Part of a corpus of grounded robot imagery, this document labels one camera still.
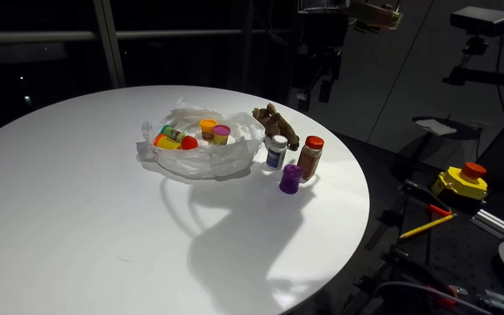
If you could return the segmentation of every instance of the white plastic bag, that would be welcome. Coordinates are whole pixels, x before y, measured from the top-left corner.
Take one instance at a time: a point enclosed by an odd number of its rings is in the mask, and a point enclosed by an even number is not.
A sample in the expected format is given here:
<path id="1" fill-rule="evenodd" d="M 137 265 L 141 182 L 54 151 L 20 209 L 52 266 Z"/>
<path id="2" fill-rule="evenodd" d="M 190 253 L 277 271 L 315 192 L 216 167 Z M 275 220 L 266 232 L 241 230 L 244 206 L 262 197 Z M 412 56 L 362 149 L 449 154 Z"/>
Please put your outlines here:
<path id="1" fill-rule="evenodd" d="M 227 176 L 245 169 L 264 141 L 266 129 L 248 113 L 220 114 L 215 110 L 186 107 L 183 100 L 160 123 L 146 122 L 141 130 L 149 154 L 163 168 L 189 179 Z M 213 145 L 202 139 L 200 120 L 215 119 L 231 128 L 227 145 Z M 153 145 L 164 125 L 182 131 L 198 140 L 192 150 L 165 150 Z"/>

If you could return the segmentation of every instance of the pencil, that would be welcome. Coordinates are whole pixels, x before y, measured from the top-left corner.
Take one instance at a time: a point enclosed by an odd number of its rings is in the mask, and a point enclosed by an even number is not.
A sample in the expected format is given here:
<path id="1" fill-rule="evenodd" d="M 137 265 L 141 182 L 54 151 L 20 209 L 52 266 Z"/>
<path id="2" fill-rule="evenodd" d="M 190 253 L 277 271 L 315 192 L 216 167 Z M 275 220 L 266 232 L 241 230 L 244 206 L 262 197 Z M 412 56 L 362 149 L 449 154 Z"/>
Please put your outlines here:
<path id="1" fill-rule="evenodd" d="M 411 230 L 409 232 L 406 232 L 406 233 L 400 235 L 400 239 L 407 238 L 407 237 L 410 237 L 412 235 L 416 235 L 419 232 L 423 232 L 426 229 L 430 229 L 430 228 L 434 227 L 435 225 L 438 225 L 440 223 L 446 222 L 446 221 L 448 221 L 448 220 L 450 220 L 450 219 L 452 219 L 452 218 L 454 218 L 456 216 L 457 216 L 457 214 L 453 213 L 453 214 L 448 215 L 446 217 L 442 217 L 442 218 L 440 218 L 438 220 L 434 220 L 433 222 L 427 223 L 426 225 L 423 225 L 421 227 L 418 227 L 416 229 L 413 229 L 413 230 Z"/>

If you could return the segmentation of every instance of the pink lid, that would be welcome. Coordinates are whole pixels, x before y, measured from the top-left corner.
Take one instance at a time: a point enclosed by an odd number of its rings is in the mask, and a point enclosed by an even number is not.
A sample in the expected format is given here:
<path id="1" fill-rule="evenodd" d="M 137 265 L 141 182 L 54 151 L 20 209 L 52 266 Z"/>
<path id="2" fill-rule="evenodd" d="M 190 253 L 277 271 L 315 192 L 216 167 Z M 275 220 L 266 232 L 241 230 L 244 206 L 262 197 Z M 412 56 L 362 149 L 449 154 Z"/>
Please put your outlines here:
<path id="1" fill-rule="evenodd" d="M 213 133 L 218 134 L 219 136 L 228 136 L 231 134 L 231 129 L 227 125 L 218 124 L 213 128 Z"/>

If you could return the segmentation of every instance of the brown stuffed toy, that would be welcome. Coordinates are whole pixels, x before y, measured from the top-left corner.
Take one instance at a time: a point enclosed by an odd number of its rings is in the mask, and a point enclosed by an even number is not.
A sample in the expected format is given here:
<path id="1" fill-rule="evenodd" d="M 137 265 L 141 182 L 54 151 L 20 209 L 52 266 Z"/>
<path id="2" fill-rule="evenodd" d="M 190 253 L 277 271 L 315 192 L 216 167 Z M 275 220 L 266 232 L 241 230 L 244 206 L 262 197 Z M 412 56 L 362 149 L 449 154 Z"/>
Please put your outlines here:
<path id="1" fill-rule="evenodd" d="M 276 112 L 275 106 L 269 103 L 266 108 L 254 108 L 252 116 L 256 118 L 266 128 L 266 136 L 272 138 L 276 134 L 280 134 L 287 138 L 287 146 L 290 150 L 297 151 L 298 136 L 294 133 L 293 128 L 289 123 Z"/>

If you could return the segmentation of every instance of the red button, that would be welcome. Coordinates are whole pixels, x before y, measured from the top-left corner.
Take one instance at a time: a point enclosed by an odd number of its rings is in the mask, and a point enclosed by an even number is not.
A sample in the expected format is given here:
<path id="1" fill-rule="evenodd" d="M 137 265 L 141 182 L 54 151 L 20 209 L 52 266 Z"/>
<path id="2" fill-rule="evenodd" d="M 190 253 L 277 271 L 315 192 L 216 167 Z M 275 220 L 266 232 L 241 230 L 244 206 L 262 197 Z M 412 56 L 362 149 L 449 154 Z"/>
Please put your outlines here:
<path id="1" fill-rule="evenodd" d="M 479 164 L 466 162 L 462 167 L 462 174 L 470 179 L 478 179 L 483 177 L 487 170 Z"/>

